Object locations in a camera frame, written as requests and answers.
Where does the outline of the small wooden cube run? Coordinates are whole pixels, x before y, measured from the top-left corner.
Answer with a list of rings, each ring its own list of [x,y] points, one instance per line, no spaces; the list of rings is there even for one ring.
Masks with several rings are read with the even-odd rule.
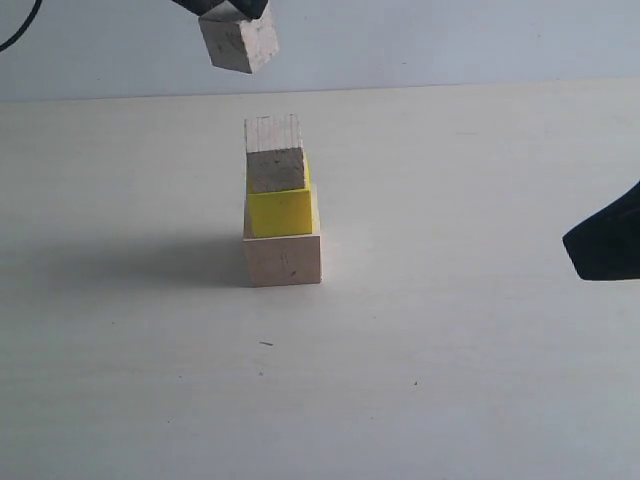
[[[198,23],[214,67],[254,74],[279,52],[270,2],[257,20],[225,1],[200,16]]]

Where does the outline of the medium wooden cube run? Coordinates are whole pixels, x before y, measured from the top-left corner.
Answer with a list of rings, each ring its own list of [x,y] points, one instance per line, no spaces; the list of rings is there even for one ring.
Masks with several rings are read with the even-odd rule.
[[[246,119],[244,136],[251,193],[305,187],[305,151],[296,114]]]

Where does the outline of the yellow cube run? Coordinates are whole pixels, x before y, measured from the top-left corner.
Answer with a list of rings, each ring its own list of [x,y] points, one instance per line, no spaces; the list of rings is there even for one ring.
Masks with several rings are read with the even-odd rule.
[[[313,187],[307,155],[303,155],[304,186],[257,192],[247,175],[247,209],[254,238],[306,235],[313,232]]]

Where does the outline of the large wooden cube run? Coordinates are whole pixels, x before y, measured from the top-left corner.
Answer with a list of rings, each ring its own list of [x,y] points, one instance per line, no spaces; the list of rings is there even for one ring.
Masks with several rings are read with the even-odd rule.
[[[248,200],[244,202],[244,254],[253,287],[322,282],[321,224],[316,185],[311,188],[313,231],[310,234],[258,238],[251,230]]]

